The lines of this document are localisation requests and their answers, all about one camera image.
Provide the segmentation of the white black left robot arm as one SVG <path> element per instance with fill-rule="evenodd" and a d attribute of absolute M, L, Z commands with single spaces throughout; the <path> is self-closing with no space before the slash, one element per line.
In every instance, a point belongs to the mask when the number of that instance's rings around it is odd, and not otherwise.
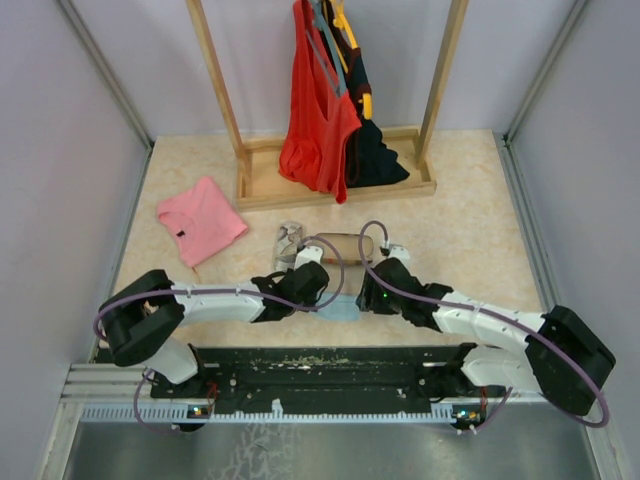
<path fill-rule="evenodd" d="M 104 333 L 115 365 L 144 365 L 194 397 L 206 389 L 208 373 L 195 349 L 172 337 L 178 327 L 280 321 L 315 308 L 328 284 L 327 271 L 314 261 L 236 286 L 175 283 L 155 269 L 107 300 L 96 327 Z"/>

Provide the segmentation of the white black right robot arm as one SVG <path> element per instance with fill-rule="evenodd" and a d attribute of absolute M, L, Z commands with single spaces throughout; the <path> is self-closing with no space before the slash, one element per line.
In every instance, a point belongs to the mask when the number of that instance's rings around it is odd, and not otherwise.
<path fill-rule="evenodd" d="M 576 417 L 594 405 L 608 410 L 602 387 L 615 356 L 568 307 L 547 313 L 498 308 L 447 285 L 422 284 L 391 257 L 366 269 L 357 304 L 365 312 L 399 314 L 418 328 L 473 339 L 475 346 L 446 372 L 458 395 L 503 386 L 535 392 Z"/>

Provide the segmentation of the brown plaid glasses case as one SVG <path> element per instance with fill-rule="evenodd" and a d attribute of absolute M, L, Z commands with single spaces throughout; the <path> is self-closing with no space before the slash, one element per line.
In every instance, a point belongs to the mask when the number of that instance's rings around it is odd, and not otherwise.
<path fill-rule="evenodd" d="M 340 254 L 345 266 L 356 266 L 361 264 L 358 234 L 350 233 L 317 233 L 316 239 L 311 242 L 323 250 L 321 262 L 324 264 L 338 265 L 339 260 L 335 252 L 328 246 L 331 244 Z M 365 235 L 362 242 L 364 258 L 368 263 L 374 260 L 374 242 L 370 236 Z"/>

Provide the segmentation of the yellow sunglasses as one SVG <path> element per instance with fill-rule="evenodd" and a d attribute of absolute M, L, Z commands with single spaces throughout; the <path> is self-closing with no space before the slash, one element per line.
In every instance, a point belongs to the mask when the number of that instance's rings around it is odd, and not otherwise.
<path fill-rule="evenodd" d="M 197 283 L 201 283 L 201 282 L 202 282 L 202 280 L 201 280 L 201 278 L 200 278 L 200 275 L 199 275 L 199 274 L 198 274 L 198 272 L 196 271 L 196 269 L 195 269 L 195 268 L 191 268 L 191 270 L 192 270 L 193 275 L 195 276 L 195 278 L 196 278 L 196 280 L 197 280 Z"/>

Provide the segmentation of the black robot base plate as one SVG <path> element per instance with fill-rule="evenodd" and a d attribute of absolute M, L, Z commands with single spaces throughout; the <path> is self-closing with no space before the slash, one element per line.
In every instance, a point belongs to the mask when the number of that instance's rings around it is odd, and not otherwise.
<path fill-rule="evenodd" d="M 200 371 L 178 386 L 150 380 L 154 399 L 202 399 L 217 414 L 421 414 L 447 399 L 493 400 L 502 386 L 476 387 L 462 373 L 469 345 L 434 347 L 202 348 Z"/>

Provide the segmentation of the small light blue cloth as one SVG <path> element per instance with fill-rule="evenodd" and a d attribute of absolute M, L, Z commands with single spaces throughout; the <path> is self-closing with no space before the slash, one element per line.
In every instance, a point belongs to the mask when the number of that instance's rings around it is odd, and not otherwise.
<path fill-rule="evenodd" d="M 315 316 L 331 322 L 356 322 L 361 318 L 356 297 L 348 294 L 338 295 L 329 305 L 314 313 Z"/>

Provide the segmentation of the map print glasses case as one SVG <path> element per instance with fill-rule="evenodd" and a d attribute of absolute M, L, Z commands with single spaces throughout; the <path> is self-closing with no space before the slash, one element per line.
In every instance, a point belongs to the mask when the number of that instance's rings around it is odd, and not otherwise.
<path fill-rule="evenodd" d="M 298 247 L 304 236 L 304 226 L 298 222 L 285 221 L 278 227 L 272 260 L 274 271 L 293 268 Z"/>

